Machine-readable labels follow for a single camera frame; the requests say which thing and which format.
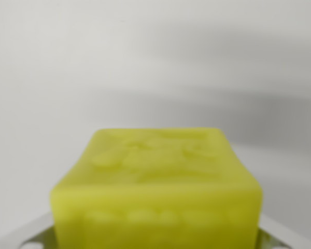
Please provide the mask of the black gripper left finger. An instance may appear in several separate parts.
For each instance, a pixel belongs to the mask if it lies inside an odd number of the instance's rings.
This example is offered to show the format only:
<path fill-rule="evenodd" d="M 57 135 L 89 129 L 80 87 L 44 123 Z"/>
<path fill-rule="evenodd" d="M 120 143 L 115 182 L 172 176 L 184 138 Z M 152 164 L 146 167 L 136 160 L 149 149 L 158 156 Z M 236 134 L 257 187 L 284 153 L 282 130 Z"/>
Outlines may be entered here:
<path fill-rule="evenodd" d="M 0 238 L 0 248 L 58 248 L 52 213 L 46 213 Z"/>

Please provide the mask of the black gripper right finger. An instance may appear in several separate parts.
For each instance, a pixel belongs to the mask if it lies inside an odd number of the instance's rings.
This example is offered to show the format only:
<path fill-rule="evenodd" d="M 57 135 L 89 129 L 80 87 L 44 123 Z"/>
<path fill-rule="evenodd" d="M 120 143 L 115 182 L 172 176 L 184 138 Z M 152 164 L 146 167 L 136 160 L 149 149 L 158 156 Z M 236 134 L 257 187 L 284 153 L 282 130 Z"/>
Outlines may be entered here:
<path fill-rule="evenodd" d="M 311 248 L 311 241 L 265 214 L 261 214 L 258 248 Z"/>

